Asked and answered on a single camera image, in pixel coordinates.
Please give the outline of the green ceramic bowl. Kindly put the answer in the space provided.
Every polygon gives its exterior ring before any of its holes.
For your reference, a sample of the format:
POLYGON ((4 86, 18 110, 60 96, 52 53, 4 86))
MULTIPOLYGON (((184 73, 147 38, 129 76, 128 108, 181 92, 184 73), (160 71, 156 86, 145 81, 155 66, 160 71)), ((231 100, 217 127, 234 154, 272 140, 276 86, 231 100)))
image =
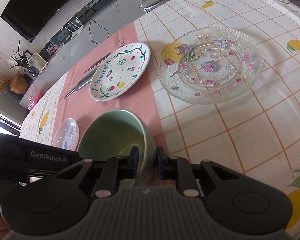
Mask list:
POLYGON ((138 174, 121 186, 145 186, 154 171, 156 145, 147 125, 127 109, 113 109, 97 117, 85 130, 78 145, 83 159, 106 161, 128 156, 133 147, 139 149, 138 174))

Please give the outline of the clear glass sticker plate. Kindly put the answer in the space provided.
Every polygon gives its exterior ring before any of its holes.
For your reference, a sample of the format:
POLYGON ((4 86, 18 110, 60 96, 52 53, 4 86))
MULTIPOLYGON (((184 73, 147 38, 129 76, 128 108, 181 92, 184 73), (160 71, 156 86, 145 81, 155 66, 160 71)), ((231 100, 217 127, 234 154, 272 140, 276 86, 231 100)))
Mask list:
POLYGON ((205 27, 163 48, 158 78, 176 99, 214 105, 244 95, 261 70, 260 50, 248 35, 225 27, 205 27))

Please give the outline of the small white sticker plate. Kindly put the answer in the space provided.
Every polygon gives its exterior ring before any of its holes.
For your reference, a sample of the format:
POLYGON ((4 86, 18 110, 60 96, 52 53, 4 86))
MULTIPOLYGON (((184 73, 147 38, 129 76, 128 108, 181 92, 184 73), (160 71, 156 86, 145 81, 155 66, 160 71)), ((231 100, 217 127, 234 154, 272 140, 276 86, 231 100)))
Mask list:
POLYGON ((73 118, 64 120, 52 140, 52 146, 74 151, 78 145, 79 127, 73 118))

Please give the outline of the pink storage box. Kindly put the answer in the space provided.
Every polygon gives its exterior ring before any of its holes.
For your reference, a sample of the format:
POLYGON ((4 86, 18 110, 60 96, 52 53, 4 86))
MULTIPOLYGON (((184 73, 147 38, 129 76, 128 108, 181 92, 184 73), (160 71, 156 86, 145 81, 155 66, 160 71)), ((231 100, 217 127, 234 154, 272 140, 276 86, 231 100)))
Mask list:
POLYGON ((27 109, 31 111, 34 108, 34 106, 39 102, 39 100, 42 98, 42 96, 43 93, 41 92, 36 93, 34 96, 30 96, 27 109))

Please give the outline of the brown round vase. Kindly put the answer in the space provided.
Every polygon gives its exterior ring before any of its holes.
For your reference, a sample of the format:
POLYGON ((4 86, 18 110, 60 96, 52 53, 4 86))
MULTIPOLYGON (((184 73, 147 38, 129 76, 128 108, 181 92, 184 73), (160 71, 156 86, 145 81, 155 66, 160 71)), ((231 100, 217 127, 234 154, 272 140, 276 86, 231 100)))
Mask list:
POLYGON ((21 74, 15 74, 15 76, 10 80, 9 89, 15 94, 25 94, 28 87, 28 82, 21 74))

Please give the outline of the white fruity painted plate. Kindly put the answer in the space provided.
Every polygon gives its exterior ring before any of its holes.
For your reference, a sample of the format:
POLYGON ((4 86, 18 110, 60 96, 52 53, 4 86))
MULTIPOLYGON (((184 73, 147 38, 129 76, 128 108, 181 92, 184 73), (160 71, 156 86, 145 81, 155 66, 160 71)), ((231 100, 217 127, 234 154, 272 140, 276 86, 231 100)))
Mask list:
POLYGON ((130 43, 112 52, 94 73, 89 87, 93 100, 105 102, 129 90, 142 76, 151 58, 149 47, 130 43))

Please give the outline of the blue patterned vase plant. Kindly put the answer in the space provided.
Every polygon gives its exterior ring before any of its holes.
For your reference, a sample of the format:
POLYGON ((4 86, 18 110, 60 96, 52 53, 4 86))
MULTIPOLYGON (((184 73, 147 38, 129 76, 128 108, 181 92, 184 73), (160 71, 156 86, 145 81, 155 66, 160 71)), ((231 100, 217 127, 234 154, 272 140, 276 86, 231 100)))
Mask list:
POLYGON ((13 49, 13 56, 11 56, 11 59, 14 62, 14 65, 10 67, 10 69, 15 67, 20 67, 22 69, 25 69, 29 72, 29 74, 32 77, 38 77, 39 75, 39 69, 29 63, 29 59, 27 57, 28 50, 20 51, 20 41, 18 42, 17 50, 13 49))

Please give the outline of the lemon checkered tablecloth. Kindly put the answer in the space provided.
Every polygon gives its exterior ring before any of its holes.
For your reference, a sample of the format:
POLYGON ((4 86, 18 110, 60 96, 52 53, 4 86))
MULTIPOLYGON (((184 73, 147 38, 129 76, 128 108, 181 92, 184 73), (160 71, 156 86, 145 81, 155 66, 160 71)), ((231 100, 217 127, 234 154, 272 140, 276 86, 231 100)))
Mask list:
POLYGON ((287 0, 171 0, 89 50, 42 97, 21 137, 51 144, 124 108, 157 145, 210 159, 288 195, 300 239, 300 7, 287 0))

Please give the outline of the white wifi router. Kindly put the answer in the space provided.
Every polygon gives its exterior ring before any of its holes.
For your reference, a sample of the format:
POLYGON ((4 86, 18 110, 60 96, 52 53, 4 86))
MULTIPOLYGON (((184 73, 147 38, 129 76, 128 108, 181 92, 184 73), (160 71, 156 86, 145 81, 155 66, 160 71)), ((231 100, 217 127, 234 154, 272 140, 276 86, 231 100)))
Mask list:
POLYGON ((74 16, 63 27, 70 33, 68 36, 72 39, 83 30, 84 24, 77 16, 74 16))

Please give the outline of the black television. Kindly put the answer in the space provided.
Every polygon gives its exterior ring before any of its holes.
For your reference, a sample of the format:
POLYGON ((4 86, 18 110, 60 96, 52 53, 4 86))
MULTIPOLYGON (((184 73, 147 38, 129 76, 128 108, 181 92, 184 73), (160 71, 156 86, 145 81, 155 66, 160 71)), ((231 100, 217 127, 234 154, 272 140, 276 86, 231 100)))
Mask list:
POLYGON ((62 7, 74 15, 92 0, 9 0, 0 17, 19 35, 33 42, 62 7))

